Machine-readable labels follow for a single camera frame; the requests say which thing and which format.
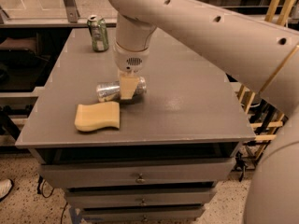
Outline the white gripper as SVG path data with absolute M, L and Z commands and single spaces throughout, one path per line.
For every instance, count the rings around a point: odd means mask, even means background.
M 141 70 L 149 57 L 150 50 L 130 51 L 122 48 L 117 42 L 113 46 L 114 62 L 119 70 L 135 73 Z M 139 83 L 139 77 L 120 73 L 120 94 L 122 100 L 131 100 Z

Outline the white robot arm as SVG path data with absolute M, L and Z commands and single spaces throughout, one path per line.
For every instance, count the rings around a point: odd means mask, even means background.
M 109 0 L 128 27 L 119 44 L 140 49 L 137 25 L 157 26 L 245 84 L 288 120 L 251 180 L 242 224 L 299 224 L 299 33 L 195 0 Z

